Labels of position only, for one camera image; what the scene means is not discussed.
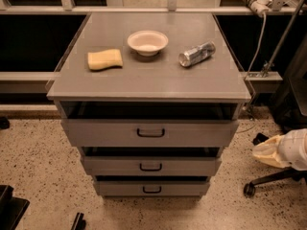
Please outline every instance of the metal canister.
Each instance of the metal canister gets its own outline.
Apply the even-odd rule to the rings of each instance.
[[[188,67],[209,58],[215,53],[213,42],[206,42],[191,50],[179,54],[179,62],[183,67]]]

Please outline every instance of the gray cabinet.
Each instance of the gray cabinet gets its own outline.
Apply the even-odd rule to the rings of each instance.
[[[169,37],[155,57],[127,45],[145,29]],[[180,52],[208,40],[213,57],[178,64]],[[124,67],[90,72],[86,54],[109,48],[120,49]],[[250,95],[212,14],[94,12],[48,98],[98,195],[203,196]]]

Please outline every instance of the black drawer handle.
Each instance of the black drawer handle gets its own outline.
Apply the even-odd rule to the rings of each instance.
[[[143,187],[143,193],[144,194],[160,194],[162,191],[162,187],[159,186],[159,189],[157,191],[147,191],[146,187]]]
[[[162,128],[157,132],[157,130],[141,130],[138,128],[136,133],[139,137],[147,137],[147,138],[160,138],[165,135],[165,129]]]
[[[157,169],[144,169],[142,163],[140,163],[140,170],[142,172],[159,172],[162,170],[162,164],[160,163],[160,166]]]

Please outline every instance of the terrazzo floor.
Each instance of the terrazzo floor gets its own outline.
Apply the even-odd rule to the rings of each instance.
[[[255,121],[240,120],[202,198],[102,198],[96,195],[60,119],[14,116],[11,127],[0,130],[0,184],[13,186],[14,196],[30,201],[17,230],[71,229],[77,212],[84,213],[86,230],[307,229],[304,181],[264,184],[253,198],[243,195],[247,182],[279,171],[251,157],[251,141],[258,132],[280,133],[270,114],[260,110],[254,115]]]

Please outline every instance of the yellow sponge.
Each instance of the yellow sponge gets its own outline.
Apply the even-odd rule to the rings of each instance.
[[[120,50],[111,49],[101,52],[87,54],[88,67],[90,70],[97,71],[107,69],[113,66],[123,66],[123,60]]]

